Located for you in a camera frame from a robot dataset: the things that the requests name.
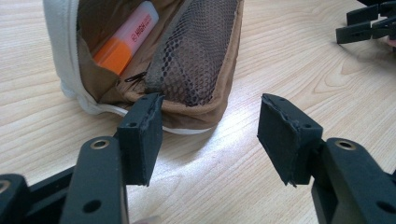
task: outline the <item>brown fabric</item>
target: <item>brown fabric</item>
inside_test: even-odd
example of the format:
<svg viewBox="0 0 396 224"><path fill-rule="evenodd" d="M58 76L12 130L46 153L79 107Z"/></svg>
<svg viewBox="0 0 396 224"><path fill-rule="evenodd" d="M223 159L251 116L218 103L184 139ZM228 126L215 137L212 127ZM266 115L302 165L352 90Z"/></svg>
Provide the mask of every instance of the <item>brown fabric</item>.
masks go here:
<svg viewBox="0 0 396 224"><path fill-rule="evenodd" d="M231 39L237 0L187 0L166 30L146 75L146 92L186 106L212 99Z"/></svg>
<svg viewBox="0 0 396 224"><path fill-rule="evenodd" d="M81 0L78 11L80 33L78 36L78 58L80 61L81 80L93 98L102 104L132 104L143 93L144 79L135 86L124 83L126 78L145 71L151 63L155 49L184 0L151 1L160 14L160 21L134 55L133 62L119 78L114 73L101 68L92 60L92 55L120 27L140 0ZM233 23L233 31L219 70L212 99L205 105L187 107L180 103L163 102L163 125L173 129L207 129L215 126L222 118L227 107L227 99L233 82L233 71L239 48L242 24L243 0L238 0L238 10Z"/></svg>
<svg viewBox="0 0 396 224"><path fill-rule="evenodd" d="M101 99L109 91L112 92L112 104L125 101L120 93L115 94L112 91L112 89L115 89L119 77L111 71L97 66L91 57L86 42L82 40L80 35L77 36L77 39L79 72L85 90L90 93L96 102L102 102Z"/></svg>

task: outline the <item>hole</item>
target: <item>hole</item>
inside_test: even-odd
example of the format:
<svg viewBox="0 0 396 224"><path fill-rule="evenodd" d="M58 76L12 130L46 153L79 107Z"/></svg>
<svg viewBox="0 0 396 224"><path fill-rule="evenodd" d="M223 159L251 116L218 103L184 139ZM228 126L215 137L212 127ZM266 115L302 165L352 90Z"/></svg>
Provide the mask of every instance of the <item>hole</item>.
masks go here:
<svg viewBox="0 0 396 224"><path fill-rule="evenodd" d="M99 200L93 200L86 203L82 210L84 211L84 213L93 213L96 212L101 205L102 203Z"/></svg>
<svg viewBox="0 0 396 224"><path fill-rule="evenodd" d="M10 185L11 182L9 182L8 180L0 180L0 194L6 191Z"/></svg>
<svg viewBox="0 0 396 224"><path fill-rule="evenodd" d="M338 140L335 142L335 144L345 150L355 150L356 146L350 142L347 141L342 141L342 140Z"/></svg>
<svg viewBox="0 0 396 224"><path fill-rule="evenodd" d="M126 126L133 128L133 127L136 127L136 125L137 125L137 123L133 122L133 123L127 124Z"/></svg>
<svg viewBox="0 0 396 224"><path fill-rule="evenodd" d="M377 202L376 205L387 213L396 214L396 208L389 203Z"/></svg>
<svg viewBox="0 0 396 224"><path fill-rule="evenodd" d="M108 145L110 145L110 142L108 140L101 139L101 140L97 140L97 141L93 142L91 144L91 148L92 149L102 149L102 148L107 147Z"/></svg>

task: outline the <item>tan pouch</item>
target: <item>tan pouch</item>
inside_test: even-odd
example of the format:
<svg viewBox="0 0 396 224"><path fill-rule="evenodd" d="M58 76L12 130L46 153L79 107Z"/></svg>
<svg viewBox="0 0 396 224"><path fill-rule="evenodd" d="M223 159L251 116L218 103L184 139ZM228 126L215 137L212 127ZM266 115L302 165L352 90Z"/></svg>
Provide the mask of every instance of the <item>tan pouch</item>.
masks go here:
<svg viewBox="0 0 396 224"><path fill-rule="evenodd" d="M52 0L44 3L54 61L66 95L77 95L81 106L90 113L123 114L120 108L127 109L146 93L160 92L165 99L163 126L173 133L199 133L221 120L233 82L242 0L152 0L159 21L120 76L98 66L92 55L143 1L79 0L77 7L75 2L69 1L68 5L63 1L58 6ZM59 37L54 29L60 27L54 28L54 23L73 26L70 18L74 18L76 9L76 31L67 34L69 39ZM69 15L64 20L71 22L53 21L53 10ZM77 60L72 59L70 64L74 66L74 79L79 80L66 77L60 59L65 57L56 46L73 41L73 34Z"/></svg>

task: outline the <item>highlighter cap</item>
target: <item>highlighter cap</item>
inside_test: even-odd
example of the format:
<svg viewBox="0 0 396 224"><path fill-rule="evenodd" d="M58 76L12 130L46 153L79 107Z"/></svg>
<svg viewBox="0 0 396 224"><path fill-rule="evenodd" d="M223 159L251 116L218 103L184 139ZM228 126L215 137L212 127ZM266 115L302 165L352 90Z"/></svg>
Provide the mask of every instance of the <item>highlighter cap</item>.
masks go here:
<svg viewBox="0 0 396 224"><path fill-rule="evenodd" d="M159 16L154 5L149 1L143 2L99 49L93 59L99 66L120 75L148 37L158 19Z"/></svg>

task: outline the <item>wood grain surface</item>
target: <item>wood grain surface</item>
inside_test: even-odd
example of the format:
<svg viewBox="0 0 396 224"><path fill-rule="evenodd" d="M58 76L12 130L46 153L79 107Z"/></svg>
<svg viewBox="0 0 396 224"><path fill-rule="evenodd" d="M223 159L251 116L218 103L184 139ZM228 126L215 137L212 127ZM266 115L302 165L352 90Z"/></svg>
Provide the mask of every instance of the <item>wood grain surface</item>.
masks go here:
<svg viewBox="0 0 396 224"><path fill-rule="evenodd" d="M324 139L360 143L396 169L396 58L383 39L339 46L354 0L246 0L229 106L216 129L164 134L150 186L128 187L131 222L316 223L310 186L285 187L256 134L261 95L291 100ZM0 174L34 184L76 163L121 118L60 90L41 0L0 0Z"/></svg>

